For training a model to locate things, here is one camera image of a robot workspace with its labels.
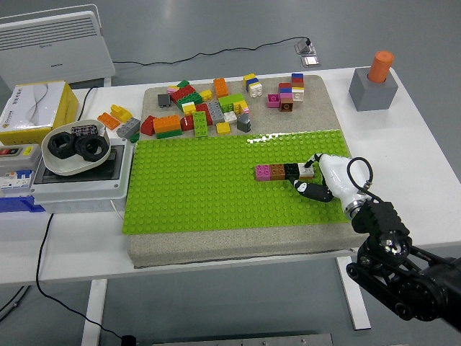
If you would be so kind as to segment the robot right hand white shell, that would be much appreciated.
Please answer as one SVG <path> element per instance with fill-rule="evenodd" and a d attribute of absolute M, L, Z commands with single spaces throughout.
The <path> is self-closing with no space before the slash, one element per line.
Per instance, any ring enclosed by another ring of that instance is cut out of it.
<path fill-rule="evenodd" d="M 310 167 L 314 161 L 318 162 L 322 174 L 321 185 L 301 182 L 294 177 L 289 177 L 288 180 L 305 198 L 323 203 L 329 203 L 333 198 L 340 199 L 344 213 L 352 218 L 352 211 L 361 207 L 370 197 L 359 193 L 359 189 L 352 184 L 347 174 L 347 166 L 351 159 L 344 156 L 314 154 L 305 167 Z"/>

